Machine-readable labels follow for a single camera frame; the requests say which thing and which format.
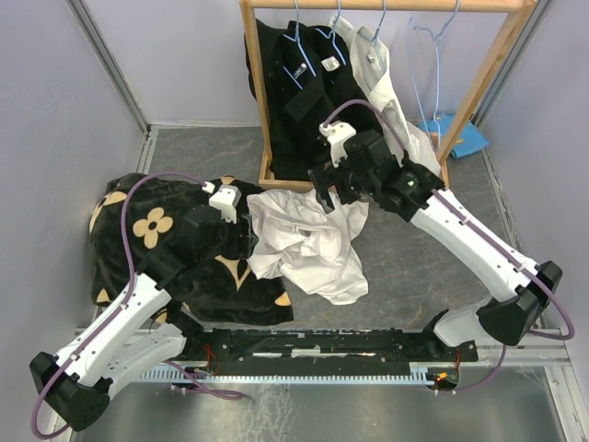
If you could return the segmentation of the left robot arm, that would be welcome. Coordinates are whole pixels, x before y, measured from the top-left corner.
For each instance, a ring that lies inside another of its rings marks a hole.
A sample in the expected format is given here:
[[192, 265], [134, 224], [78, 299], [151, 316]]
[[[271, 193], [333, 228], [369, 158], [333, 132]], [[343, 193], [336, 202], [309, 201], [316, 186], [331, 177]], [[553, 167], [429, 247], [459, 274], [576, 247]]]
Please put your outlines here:
[[159, 172], [111, 180], [91, 215], [91, 297], [102, 313], [29, 369], [68, 429], [94, 424], [134, 376], [198, 356], [205, 322], [268, 327], [293, 320], [279, 277], [259, 278], [248, 198], [256, 184]]

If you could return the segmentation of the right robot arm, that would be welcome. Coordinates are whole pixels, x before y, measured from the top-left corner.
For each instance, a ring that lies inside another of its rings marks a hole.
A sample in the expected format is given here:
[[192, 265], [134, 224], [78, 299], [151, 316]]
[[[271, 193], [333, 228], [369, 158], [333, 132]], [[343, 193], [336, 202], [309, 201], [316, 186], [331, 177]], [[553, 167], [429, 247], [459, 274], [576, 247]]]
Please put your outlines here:
[[456, 346], [490, 336], [515, 346], [527, 334], [539, 335], [533, 324], [551, 304], [562, 277], [554, 262], [539, 264], [510, 248], [471, 214], [425, 166], [396, 158], [376, 131], [357, 133], [349, 124], [324, 125], [329, 145], [330, 184], [343, 203], [363, 196], [383, 210], [437, 239], [489, 291], [488, 297], [449, 310], [422, 337], [431, 359], [443, 360]]

